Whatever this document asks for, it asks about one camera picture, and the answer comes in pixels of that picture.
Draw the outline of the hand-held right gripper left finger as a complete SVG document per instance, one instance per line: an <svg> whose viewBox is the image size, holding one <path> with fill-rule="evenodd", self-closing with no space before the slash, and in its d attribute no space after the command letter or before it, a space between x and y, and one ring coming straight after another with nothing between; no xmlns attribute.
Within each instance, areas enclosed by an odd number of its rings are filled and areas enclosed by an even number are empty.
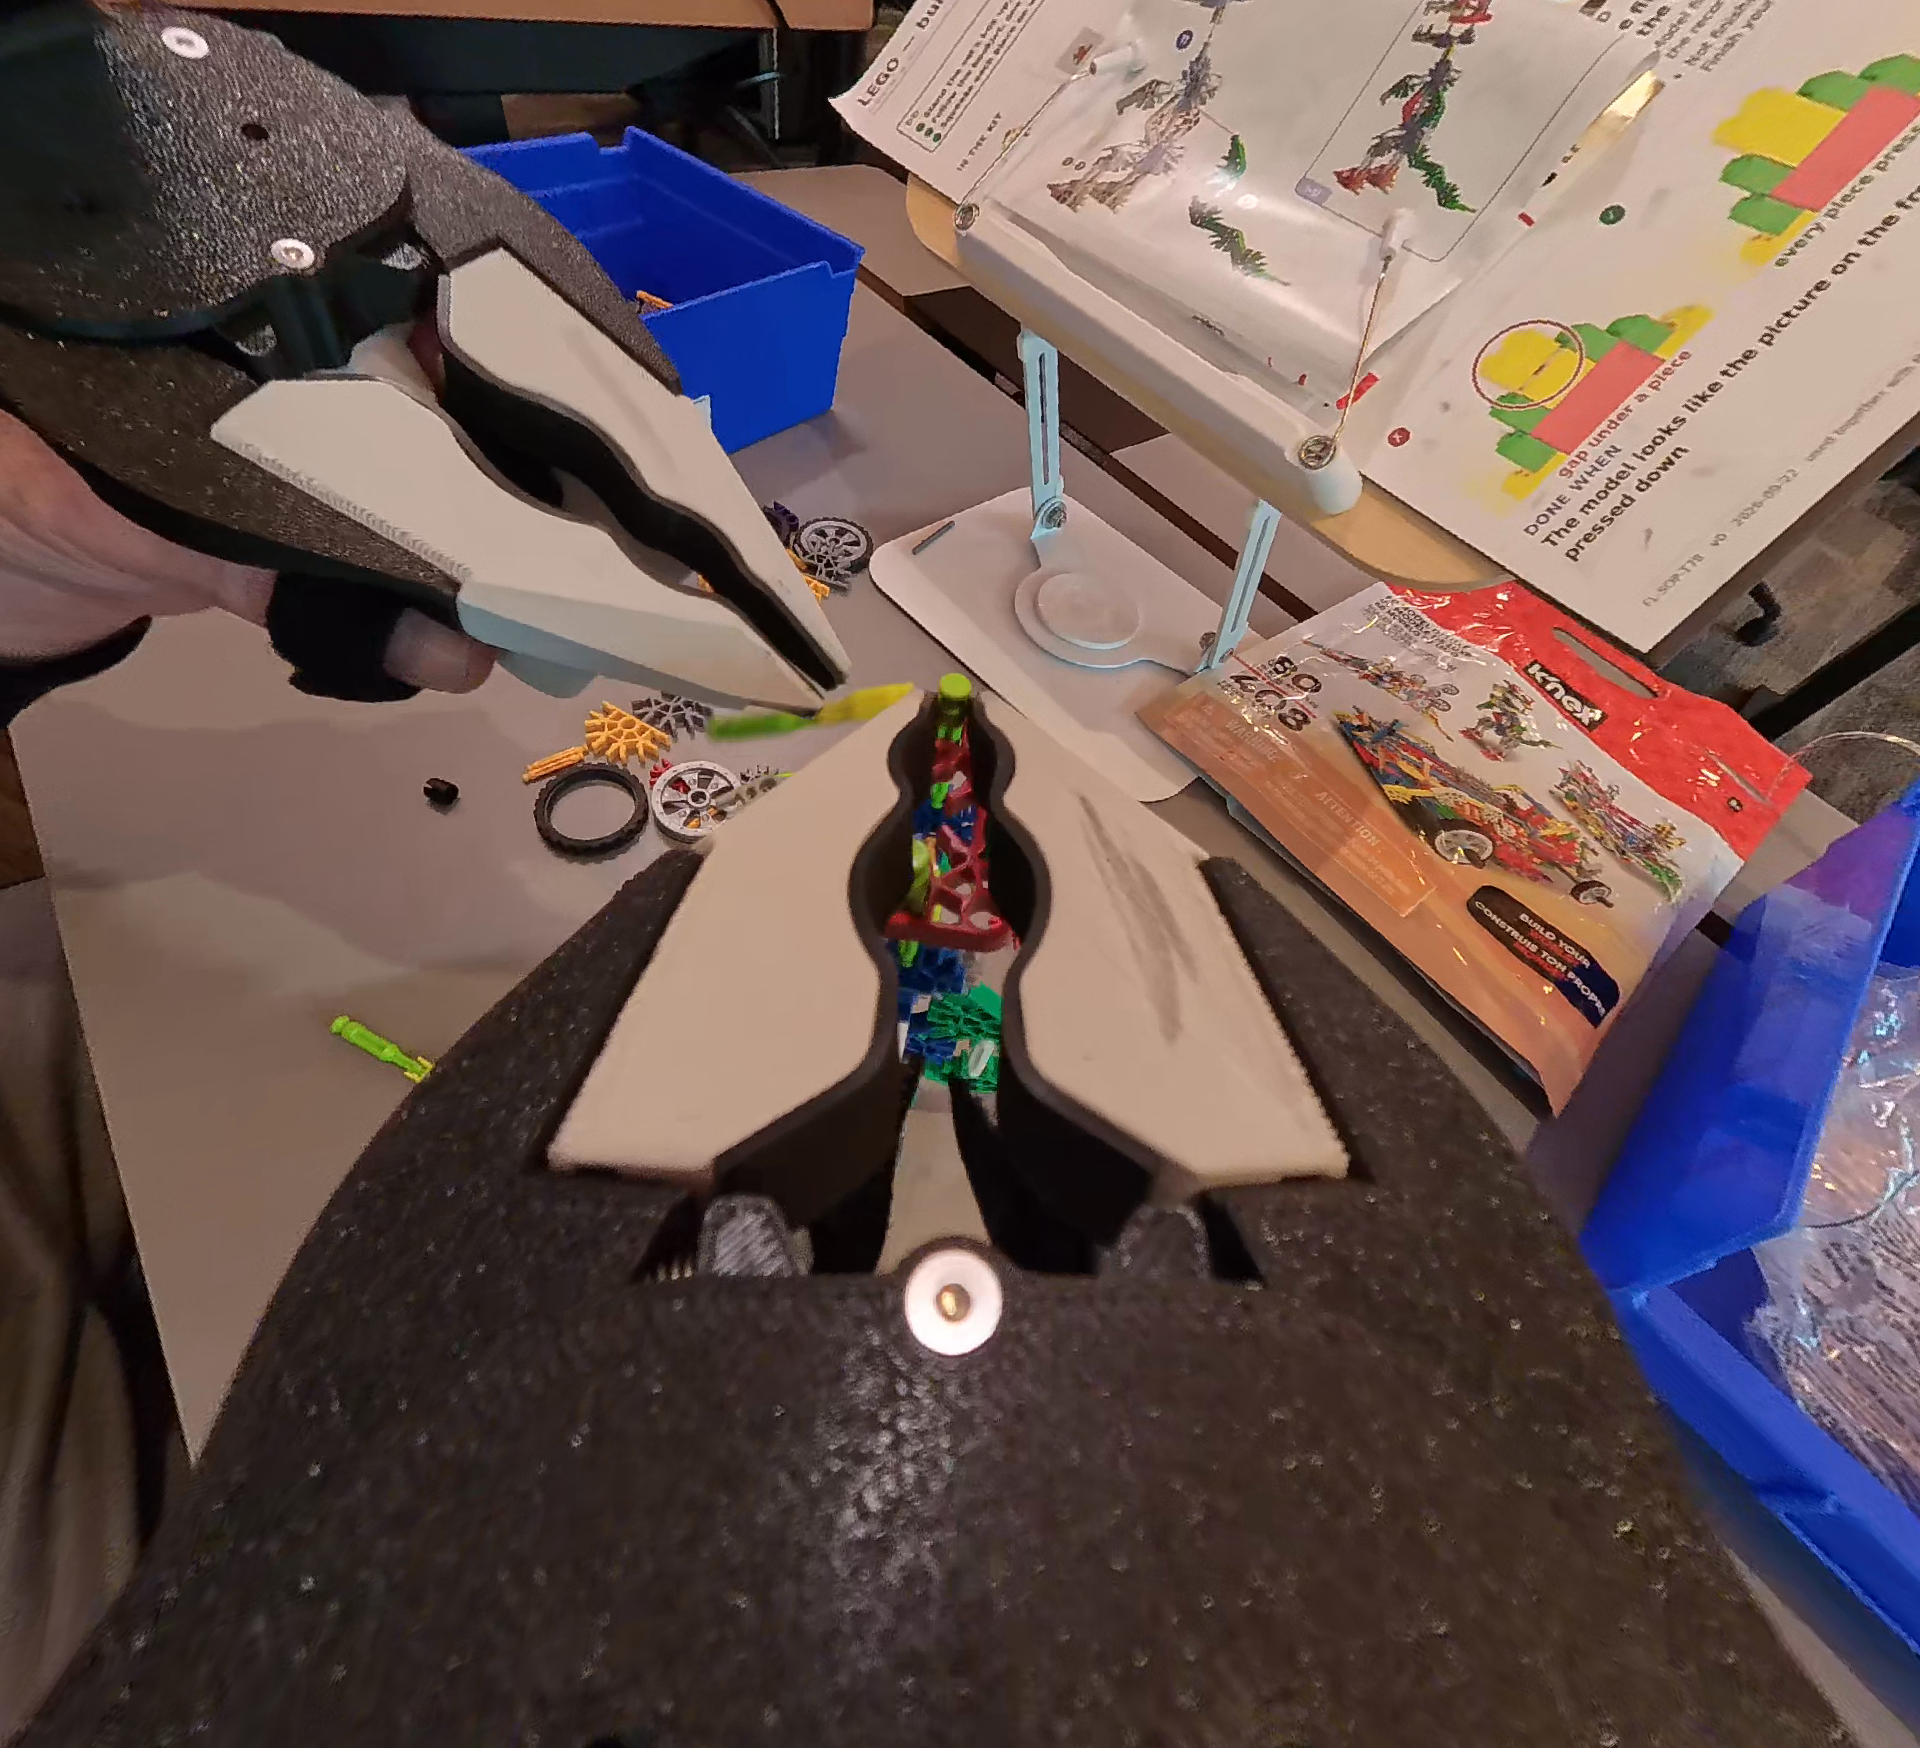
<svg viewBox="0 0 1920 1748"><path fill-rule="evenodd" d="M893 1168L903 1117L883 923L910 873L908 693L721 825L548 1141L548 1165L810 1225Z"/></svg>

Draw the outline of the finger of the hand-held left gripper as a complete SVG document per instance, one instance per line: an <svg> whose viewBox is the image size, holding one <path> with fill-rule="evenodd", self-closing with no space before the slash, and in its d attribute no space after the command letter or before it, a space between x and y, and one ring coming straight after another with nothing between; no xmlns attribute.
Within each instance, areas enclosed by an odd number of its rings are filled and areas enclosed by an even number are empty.
<svg viewBox="0 0 1920 1748"><path fill-rule="evenodd" d="M660 581L606 529L510 490L401 385L280 378L222 414L212 438L450 576L468 635L501 655L717 704L824 701L726 602Z"/></svg>
<svg viewBox="0 0 1920 1748"><path fill-rule="evenodd" d="M822 701L846 652L706 417L515 254L439 280L442 407L588 490L588 520L528 526L521 545L579 550L560 592L525 588L525 622L601 673L633 668L706 701Z"/></svg>

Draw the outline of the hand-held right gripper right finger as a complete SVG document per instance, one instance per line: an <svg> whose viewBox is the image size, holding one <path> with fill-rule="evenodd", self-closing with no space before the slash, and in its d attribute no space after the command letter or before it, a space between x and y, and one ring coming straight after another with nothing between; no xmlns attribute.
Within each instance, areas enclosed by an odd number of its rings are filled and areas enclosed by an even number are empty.
<svg viewBox="0 0 1920 1748"><path fill-rule="evenodd" d="M1104 1246L1142 1206L1346 1178L1205 852L1017 711L974 723L1017 936L996 1138L1043 1211Z"/></svg>

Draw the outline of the colourful toy robot model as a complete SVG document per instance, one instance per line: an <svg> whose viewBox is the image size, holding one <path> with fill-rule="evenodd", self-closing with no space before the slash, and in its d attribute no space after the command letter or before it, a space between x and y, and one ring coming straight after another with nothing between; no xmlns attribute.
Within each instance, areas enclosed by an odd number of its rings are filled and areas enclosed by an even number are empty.
<svg viewBox="0 0 1920 1748"><path fill-rule="evenodd" d="M1017 938L990 888L988 817L972 778L972 706L971 679L941 679L930 767L913 815L910 881L884 934L898 977L900 1054L925 1079L990 1097L1001 1000L976 964Z"/></svg>

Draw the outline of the person's left hand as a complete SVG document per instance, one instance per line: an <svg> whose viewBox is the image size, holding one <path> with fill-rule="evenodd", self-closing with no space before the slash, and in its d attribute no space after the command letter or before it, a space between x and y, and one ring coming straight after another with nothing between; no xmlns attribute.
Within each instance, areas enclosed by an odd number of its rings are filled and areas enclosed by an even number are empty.
<svg viewBox="0 0 1920 1748"><path fill-rule="evenodd" d="M466 694L495 665L491 650L387 589L275 576L137 526L2 417L4 723L128 657L153 620L204 610L260 626L291 683L332 701Z"/></svg>

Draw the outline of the blue plastic bin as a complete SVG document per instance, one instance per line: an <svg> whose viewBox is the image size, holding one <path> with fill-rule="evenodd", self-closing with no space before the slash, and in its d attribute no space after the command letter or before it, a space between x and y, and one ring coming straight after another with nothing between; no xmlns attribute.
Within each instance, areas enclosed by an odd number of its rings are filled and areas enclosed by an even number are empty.
<svg viewBox="0 0 1920 1748"><path fill-rule="evenodd" d="M640 129L468 154L588 249L726 450L830 410L862 248Z"/></svg>
<svg viewBox="0 0 1920 1748"><path fill-rule="evenodd" d="M1741 912L1580 1233L1652 1394L1908 1648L1916 1509L1788 1399L1746 1322L1870 979L1916 967L1916 920L1909 786Z"/></svg>

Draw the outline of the black toy tire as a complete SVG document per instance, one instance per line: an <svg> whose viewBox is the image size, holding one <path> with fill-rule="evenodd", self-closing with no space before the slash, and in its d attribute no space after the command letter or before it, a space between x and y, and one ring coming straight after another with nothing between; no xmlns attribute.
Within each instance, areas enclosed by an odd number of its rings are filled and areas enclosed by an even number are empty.
<svg viewBox="0 0 1920 1748"><path fill-rule="evenodd" d="M634 847L650 823L649 793L629 767L588 759L537 785L540 844L571 861L606 861Z"/></svg>

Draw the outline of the toy packaging bag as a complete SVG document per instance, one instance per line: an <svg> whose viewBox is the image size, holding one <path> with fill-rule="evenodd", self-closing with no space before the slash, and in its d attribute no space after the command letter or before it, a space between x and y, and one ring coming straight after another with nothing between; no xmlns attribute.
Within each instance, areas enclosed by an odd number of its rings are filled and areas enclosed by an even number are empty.
<svg viewBox="0 0 1920 1748"><path fill-rule="evenodd" d="M1522 584L1374 584L1142 724L1563 1111L1809 771Z"/></svg>

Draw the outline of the white book stand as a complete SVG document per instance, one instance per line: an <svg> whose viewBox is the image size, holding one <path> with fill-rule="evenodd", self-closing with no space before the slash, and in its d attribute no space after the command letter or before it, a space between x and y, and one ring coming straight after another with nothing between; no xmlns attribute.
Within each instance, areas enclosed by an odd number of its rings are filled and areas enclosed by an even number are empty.
<svg viewBox="0 0 1920 1748"><path fill-rule="evenodd" d="M1215 368L1075 277L1004 210L908 181L908 219L1020 322L1028 481L877 548L880 592L1009 706L1137 802L1192 768L1139 712L1172 679L1235 652L1282 520L1323 535L1376 579L1466 589L1507 579L1485 553L1363 481L1331 417L1304 417ZM1251 496L1232 584L1212 608L1093 512L1069 509L1059 364L1072 361L1225 471Z"/></svg>

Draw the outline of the person's grey shirt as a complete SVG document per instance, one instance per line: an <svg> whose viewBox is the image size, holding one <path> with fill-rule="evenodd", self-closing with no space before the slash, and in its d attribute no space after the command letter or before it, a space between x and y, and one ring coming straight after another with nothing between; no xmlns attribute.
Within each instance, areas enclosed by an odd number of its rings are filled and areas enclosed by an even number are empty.
<svg viewBox="0 0 1920 1748"><path fill-rule="evenodd" d="M56 912L2 893L2 1739L134 1577L185 1451Z"/></svg>

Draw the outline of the transparent model instruction sheet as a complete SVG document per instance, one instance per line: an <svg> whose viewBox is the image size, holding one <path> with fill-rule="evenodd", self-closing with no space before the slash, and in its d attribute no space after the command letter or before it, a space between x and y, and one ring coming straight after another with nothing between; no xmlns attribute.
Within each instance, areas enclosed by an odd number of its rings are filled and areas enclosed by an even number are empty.
<svg viewBox="0 0 1920 1748"><path fill-rule="evenodd" d="M1310 400L1657 86L1558 0L1128 0L1107 49L983 184L967 254Z"/></svg>

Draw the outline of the clear plastic bag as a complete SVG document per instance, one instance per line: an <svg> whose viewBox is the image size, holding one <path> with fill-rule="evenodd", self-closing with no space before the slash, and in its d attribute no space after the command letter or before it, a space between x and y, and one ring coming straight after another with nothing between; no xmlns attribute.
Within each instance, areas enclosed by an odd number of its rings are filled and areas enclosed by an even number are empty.
<svg viewBox="0 0 1920 1748"><path fill-rule="evenodd" d="M1917 971L1882 962L1746 1322L1798 1410L1917 1505Z"/></svg>

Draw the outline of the printed instruction sheet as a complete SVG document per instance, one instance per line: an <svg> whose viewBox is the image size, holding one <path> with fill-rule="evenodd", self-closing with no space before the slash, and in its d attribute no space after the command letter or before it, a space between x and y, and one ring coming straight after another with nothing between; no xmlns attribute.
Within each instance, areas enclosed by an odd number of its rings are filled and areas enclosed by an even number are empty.
<svg viewBox="0 0 1920 1748"><path fill-rule="evenodd" d="M1916 417L1917 0L1558 1L1652 53L1629 126L1330 400L1220 371L1647 650ZM978 198L1125 3L916 0L835 106Z"/></svg>

